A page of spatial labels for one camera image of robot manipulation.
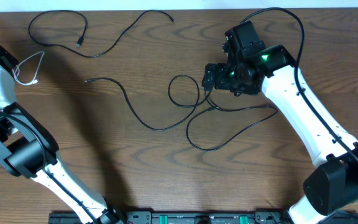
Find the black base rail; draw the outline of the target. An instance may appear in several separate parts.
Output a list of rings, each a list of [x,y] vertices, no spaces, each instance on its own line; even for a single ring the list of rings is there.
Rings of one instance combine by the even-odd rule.
[[[292,223],[288,216],[280,212],[256,211],[251,213],[155,213],[127,212],[127,221],[117,223],[128,224],[280,224]],[[48,224],[77,224],[82,223],[75,213],[50,213]],[[353,217],[334,216],[322,223],[328,224],[358,224]]]

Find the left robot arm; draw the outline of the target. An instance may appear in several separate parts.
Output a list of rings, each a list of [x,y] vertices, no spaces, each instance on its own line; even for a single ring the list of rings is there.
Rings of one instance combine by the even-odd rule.
[[[18,60],[0,46],[0,165],[48,188],[82,223],[125,223],[124,215],[66,167],[53,136],[18,104],[18,68]]]

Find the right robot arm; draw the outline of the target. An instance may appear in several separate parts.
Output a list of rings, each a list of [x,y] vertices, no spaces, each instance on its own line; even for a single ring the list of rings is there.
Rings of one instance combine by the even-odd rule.
[[[283,113],[314,165],[303,184],[304,196],[288,210],[289,221],[332,220],[358,200],[358,140],[317,99],[284,46],[266,47],[249,21],[225,36],[227,62],[206,65],[203,88],[235,95],[262,93]]]

